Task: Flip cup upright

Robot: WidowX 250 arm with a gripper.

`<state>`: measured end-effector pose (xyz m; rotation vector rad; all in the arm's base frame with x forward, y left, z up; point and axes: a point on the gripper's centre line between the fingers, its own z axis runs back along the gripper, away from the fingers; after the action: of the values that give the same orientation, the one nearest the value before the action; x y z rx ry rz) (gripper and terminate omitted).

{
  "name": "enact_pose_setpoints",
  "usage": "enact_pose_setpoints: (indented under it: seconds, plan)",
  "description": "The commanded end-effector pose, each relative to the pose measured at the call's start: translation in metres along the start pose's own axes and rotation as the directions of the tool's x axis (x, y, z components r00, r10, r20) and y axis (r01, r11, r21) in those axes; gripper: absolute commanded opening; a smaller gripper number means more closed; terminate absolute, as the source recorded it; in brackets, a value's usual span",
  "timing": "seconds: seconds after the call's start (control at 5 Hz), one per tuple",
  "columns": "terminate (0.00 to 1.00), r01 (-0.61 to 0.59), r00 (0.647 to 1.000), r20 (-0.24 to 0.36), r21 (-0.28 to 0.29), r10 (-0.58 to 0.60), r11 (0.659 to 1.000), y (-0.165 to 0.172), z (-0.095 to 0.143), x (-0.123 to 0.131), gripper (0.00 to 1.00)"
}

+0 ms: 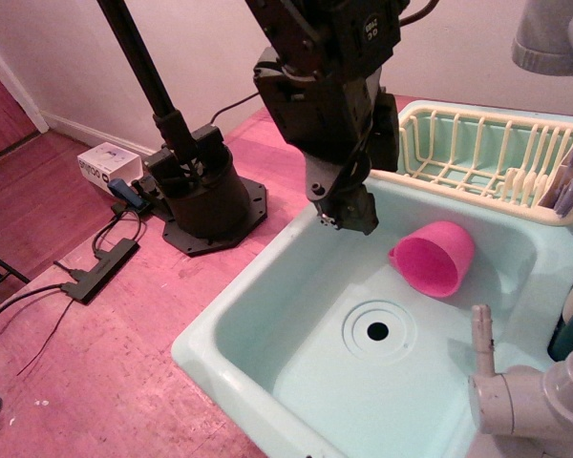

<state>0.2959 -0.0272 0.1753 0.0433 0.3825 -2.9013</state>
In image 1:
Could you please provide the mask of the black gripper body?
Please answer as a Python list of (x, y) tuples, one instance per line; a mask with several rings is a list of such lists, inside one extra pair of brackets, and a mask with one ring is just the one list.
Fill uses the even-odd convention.
[(317, 80), (289, 73), (272, 48), (261, 54), (253, 80), (285, 142), (304, 155), (308, 199), (350, 190), (371, 169), (397, 170), (396, 101), (380, 75)]

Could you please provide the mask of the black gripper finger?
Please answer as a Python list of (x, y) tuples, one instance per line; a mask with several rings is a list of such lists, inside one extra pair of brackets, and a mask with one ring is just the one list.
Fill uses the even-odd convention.
[(338, 229), (338, 210), (335, 203), (330, 199), (323, 199), (314, 202), (317, 217), (320, 223), (329, 228)]
[(364, 185), (359, 185), (339, 198), (340, 228), (370, 235), (378, 225), (373, 194)]

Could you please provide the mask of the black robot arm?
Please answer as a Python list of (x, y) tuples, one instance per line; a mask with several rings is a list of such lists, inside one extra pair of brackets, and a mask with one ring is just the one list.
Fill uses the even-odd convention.
[(371, 170), (394, 172), (396, 100), (380, 85), (406, 1), (250, 1), (269, 40), (253, 80), (284, 141), (305, 158), (306, 194), (326, 225), (370, 234)]

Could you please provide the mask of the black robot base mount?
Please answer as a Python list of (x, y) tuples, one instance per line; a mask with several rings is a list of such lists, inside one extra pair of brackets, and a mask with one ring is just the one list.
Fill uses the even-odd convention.
[(263, 184), (241, 177), (220, 129), (190, 131), (159, 76), (134, 19), (122, 1), (99, 7), (122, 49), (163, 139), (144, 163), (155, 206), (165, 215), (163, 238), (189, 257), (237, 246), (267, 217)]

